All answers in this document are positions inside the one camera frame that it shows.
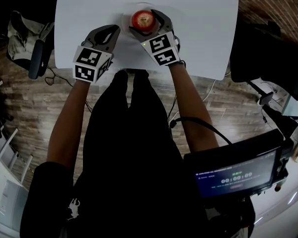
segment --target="wooden floor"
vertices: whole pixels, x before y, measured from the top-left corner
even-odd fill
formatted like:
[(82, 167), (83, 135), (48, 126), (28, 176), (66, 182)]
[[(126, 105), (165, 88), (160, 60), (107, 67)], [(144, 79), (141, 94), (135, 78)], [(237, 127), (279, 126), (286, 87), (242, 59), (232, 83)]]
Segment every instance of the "wooden floor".
[[(0, 91), (7, 94), (8, 98), (5, 102), (6, 111), (14, 116), (14, 120), (7, 122), (5, 127), (10, 133), (15, 127), (18, 127), (19, 132), (14, 137), (12, 144), (19, 151), (23, 159), (26, 160), (29, 155), (33, 155), (30, 168), (35, 170), (38, 165), (46, 160), (49, 138), (53, 126), (71, 87), (64, 80), (58, 78), (55, 79), (53, 86), (47, 85), (44, 78), (31, 80), (27, 76), (27, 71), (10, 62), (5, 54), (6, 44), (2, 44), (0, 45), (0, 77), (4, 83), (0, 87)], [(49, 66), (55, 68), (53, 54)], [(53, 71), (67, 78), (71, 83), (74, 83), (71, 69), (53, 69)], [(110, 84), (114, 74), (115, 71), (109, 70), (97, 82), (97, 86), (91, 86), (87, 100), (92, 107)], [(45, 76), (51, 75), (52, 73), (47, 70)], [(175, 95), (170, 74), (149, 71), (149, 79), (167, 112), (169, 112)], [(213, 80), (201, 77), (192, 77), (192, 79), (201, 98), (205, 98), (210, 91)], [(131, 100), (132, 83), (133, 78), (130, 76), (127, 90), (128, 103)], [(263, 122), (261, 106), (257, 105), (257, 99), (258, 97), (251, 87), (246, 83), (237, 84), (232, 82), (229, 75), (224, 80), (215, 82), (214, 88), (205, 101), (205, 104), (215, 128), (223, 133), (230, 141), (237, 142), (271, 130)], [(177, 111), (178, 107), (175, 106), (171, 117)], [(85, 108), (74, 174), (75, 180), (82, 172), (83, 141), (89, 117), (90, 113)], [(268, 121), (271, 126), (274, 126), (270, 119)], [(180, 124), (173, 129), (173, 138), (181, 154), (189, 152), (184, 131)], [(219, 144), (225, 145), (225, 142), (219, 139)], [(18, 158), (13, 172), (20, 177), (23, 167), (24, 163), (21, 158)], [(25, 187), (29, 187), (32, 177), (33, 173), (29, 170), (25, 177)]]

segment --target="black and white marker cube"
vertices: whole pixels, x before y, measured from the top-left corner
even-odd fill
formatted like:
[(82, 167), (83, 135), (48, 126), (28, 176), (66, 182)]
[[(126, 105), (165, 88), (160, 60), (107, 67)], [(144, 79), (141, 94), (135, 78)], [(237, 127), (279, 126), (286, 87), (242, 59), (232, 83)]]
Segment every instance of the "black and white marker cube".
[(178, 48), (172, 32), (158, 35), (141, 43), (153, 61), (158, 65), (168, 65), (180, 61)]
[(78, 46), (74, 56), (73, 78), (96, 83), (108, 70), (112, 54)]

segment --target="red apple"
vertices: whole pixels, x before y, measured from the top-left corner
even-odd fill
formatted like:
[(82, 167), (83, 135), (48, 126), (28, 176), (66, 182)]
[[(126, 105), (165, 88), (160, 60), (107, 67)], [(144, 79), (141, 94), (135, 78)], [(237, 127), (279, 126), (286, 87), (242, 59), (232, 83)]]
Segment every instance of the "red apple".
[(140, 10), (133, 15), (132, 24), (140, 31), (148, 32), (154, 27), (155, 18), (150, 11)]

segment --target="screen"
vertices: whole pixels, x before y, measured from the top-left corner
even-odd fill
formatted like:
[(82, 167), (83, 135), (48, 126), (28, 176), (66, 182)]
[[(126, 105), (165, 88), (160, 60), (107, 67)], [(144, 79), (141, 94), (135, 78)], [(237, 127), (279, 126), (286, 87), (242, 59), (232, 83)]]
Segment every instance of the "screen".
[(276, 151), (233, 166), (203, 173), (195, 173), (202, 197), (237, 192), (270, 181)]

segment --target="brick wall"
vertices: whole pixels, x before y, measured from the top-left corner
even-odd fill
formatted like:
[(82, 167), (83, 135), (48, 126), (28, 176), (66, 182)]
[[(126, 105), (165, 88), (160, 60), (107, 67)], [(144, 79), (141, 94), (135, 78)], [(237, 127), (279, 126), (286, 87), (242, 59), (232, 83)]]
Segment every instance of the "brick wall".
[(239, 0), (238, 10), (247, 22), (276, 22), (282, 37), (298, 44), (298, 0)]

